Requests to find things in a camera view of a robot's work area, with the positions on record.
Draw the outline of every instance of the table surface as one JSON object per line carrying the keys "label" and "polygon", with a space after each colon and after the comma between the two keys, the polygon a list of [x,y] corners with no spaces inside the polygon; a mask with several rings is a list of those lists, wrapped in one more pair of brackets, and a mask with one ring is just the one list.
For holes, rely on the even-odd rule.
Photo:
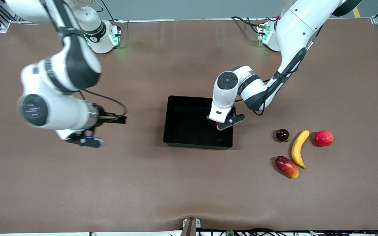
{"label": "table surface", "polygon": [[[162,143],[169,95],[211,97],[219,73],[249,65],[262,78],[277,52],[233,21],[132,23],[121,48],[98,55],[92,91],[128,107],[126,125],[97,130],[101,149],[61,141],[23,124],[16,108],[24,66],[61,49],[51,26],[12,24],[0,34],[0,233],[174,230],[184,218],[203,228],[378,230],[378,27],[330,19],[298,72],[227,151]],[[114,103],[87,99],[120,113]],[[330,130],[335,142],[303,146],[297,179],[274,165],[289,156],[275,130],[293,136]]]}

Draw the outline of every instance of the black bin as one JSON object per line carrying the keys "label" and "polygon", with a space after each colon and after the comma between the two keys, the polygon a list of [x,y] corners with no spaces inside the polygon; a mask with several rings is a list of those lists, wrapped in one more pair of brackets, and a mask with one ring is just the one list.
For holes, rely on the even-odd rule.
{"label": "black bin", "polygon": [[163,142],[169,146],[227,150],[233,146],[233,127],[217,130],[207,119],[212,98],[169,96]]}

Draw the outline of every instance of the banana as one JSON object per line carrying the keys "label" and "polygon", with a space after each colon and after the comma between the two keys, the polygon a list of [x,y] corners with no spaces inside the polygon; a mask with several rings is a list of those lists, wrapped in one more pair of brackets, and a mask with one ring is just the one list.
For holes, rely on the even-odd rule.
{"label": "banana", "polygon": [[303,163],[303,158],[301,157],[301,147],[303,146],[304,141],[310,136],[309,130],[304,130],[300,133],[300,135],[296,138],[293,144],[293,148],[291,149],[291,156],[293,157],[293,161],[300,167],[306,169],[307,166]]}

